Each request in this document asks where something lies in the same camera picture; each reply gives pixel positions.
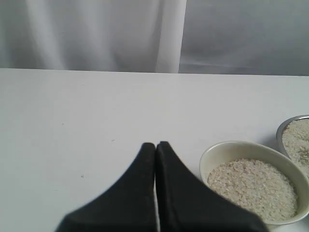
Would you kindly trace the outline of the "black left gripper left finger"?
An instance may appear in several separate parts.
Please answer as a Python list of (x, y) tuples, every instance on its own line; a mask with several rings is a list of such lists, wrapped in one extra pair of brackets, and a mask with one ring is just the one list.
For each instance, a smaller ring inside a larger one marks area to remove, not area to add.
[(155, 145), (143, 143), (125, 173), (103, 194), (67, 214), (58, 232), (155, 232)]

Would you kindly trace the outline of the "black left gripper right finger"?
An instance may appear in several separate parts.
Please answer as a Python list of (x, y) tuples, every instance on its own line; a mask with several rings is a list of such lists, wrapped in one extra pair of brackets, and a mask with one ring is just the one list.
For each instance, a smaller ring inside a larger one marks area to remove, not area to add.
[(168, 142), (155, 153), (155, 187), (162, 232), (266, 232), (255, 214), (197, 179)]

